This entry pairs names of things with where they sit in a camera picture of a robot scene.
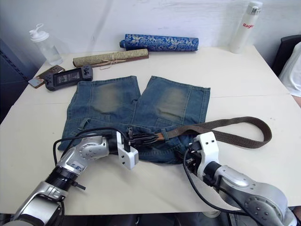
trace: white table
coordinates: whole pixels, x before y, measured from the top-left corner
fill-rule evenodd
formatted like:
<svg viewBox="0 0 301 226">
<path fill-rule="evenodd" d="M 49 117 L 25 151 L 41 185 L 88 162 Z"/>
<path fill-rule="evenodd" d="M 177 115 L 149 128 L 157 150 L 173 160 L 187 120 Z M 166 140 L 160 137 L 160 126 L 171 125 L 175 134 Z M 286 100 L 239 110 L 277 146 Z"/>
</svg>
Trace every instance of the white table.
<svg viewBox="0 0 301 226">
<path fill-rule="evenodd" d="M 80 54 L 64 56 L 62 66 L 71 69 L 75 56 Z M 38 73 L 47 67 L 44 64 Z M 201 48 L 198 53 L 150 53 L 147 60 L 93 70 L 95 80 L 136 75 L 141 92 L 152 74 L 211 87 L 206 121 L 239 116 L 264 120 L 273 133 L 267 145 L 247 150 L 218 142 L 220 163 L 277 186 L 286 194 L 289 206 L 301 205 L 301 181 L 296 173 L 301 159 L 301 109 L 254 47 L 242 55 L 222 48 Z M 48 92 L 44 87 L 28 86 L 1 124 L 0 212 L 15 212 L 53 169 L 52 144 L 62 135 L 75 89 Z M 258 129 L 246 123 L 221 130 L 262 139 Z M 181 165 L 141 161 L 128 171 L 120 166 L 117 156 L 109 156 L 93 162 L 78 181 L 87 190 L 69 190 L 65 200 L 68 215 L 212 210 L 194 193 Z M 234 209 L 200 180 L 195 181 L 212 203 Z"/>
</svg>

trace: belt loop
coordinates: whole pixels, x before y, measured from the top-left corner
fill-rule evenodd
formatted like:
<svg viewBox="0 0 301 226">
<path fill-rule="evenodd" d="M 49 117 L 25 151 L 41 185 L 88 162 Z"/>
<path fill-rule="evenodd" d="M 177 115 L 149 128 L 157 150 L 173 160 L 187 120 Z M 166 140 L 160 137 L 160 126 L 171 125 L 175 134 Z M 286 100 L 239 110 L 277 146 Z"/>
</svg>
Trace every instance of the belt loop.
<svg viewBox="0 0 301 226">
<path fill-rule="evenodd" d="M 169 142 L 169 138 L 168 138 L 168 135 L 166 133 L 166 129 L 165 128 L 161 129 L 161 133 L 162 133 L 162 135 L 164 137 L 165 143 Z"/>
<path fill-rule="evenodd" d="M 89 121 L 90 119 L 89 118 L 84 118 L 83 121 L 81 121 L 79 127 L 78 127 L 78 130 L 83 130 L 85 128 L 85 125 L 86 123 Z"/>
</svg>

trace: white sleeve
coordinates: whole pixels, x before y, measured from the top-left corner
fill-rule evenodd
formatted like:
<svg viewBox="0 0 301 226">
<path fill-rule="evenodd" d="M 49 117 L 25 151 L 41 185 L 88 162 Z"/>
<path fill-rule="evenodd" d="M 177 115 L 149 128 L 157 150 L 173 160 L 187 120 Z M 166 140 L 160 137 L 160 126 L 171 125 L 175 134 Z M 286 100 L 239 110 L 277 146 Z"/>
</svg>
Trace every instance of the white sleeve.
<svg viewBox="0 0 301 226">
<path fill-rule="evenodd" d="M 293 53 L 284 65 L 279 79 L 291 95 L 301 97 L 301 42 L 293 49 Z"/>
</svg>

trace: white water bottle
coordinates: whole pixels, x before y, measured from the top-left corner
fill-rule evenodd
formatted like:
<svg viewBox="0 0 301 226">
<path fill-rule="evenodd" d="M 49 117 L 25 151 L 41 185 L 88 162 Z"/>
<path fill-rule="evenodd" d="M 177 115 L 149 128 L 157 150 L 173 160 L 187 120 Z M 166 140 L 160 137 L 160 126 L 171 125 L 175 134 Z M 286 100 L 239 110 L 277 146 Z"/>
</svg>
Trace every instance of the white water bottle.
<svg viewBox="0 0 301 226">
<path fill-rule="evenodd" d="M 44 24 L 37 24 L 37 28 L 35 30 L 29 31 L 31 36 L 30 39 L 38 46 L 41 53 L 44 55 L 50 65 L 59 65 L 63 62 L 63 59 L 61 58 L 52 41 L 49 40 L 49 33 L 45 31 L 38 32 L 38 29 L 43 25 Z"/>
<path fill-rule="evenodd" d="M 258 15 L 262 8 L 262 2 L 251 1 L 246 9 L 238 30 L 230 43 L 230 51 L 232 53 L 241 53 L 248 41 L 251 31 L 258 19 Z"/>
</svg>

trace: faded denim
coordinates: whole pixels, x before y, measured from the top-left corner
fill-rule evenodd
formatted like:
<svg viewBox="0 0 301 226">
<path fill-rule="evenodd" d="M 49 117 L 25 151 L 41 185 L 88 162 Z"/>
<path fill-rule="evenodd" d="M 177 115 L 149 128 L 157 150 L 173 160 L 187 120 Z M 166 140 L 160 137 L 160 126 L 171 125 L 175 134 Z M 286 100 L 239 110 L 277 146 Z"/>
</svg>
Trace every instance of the faded denim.
<svg viewBox="0 0 301 226">
<path fill-rule="evenodd" d="M 210 88 L 182 84 L 152 76 L 140 95 L 135 76 L 106 81 L 81 81 L 67 110 L 63 138 L 84 129 L 115 127 L 134 133 L 170 131 L 178 126 L 205 121 Z M 139 159 L 169 164 L 181 163 L 176 152 L 184 153 L 190 136 L 140 147 Z M 62 142 L 64 150 L 69 141 Z"/>
</svg>

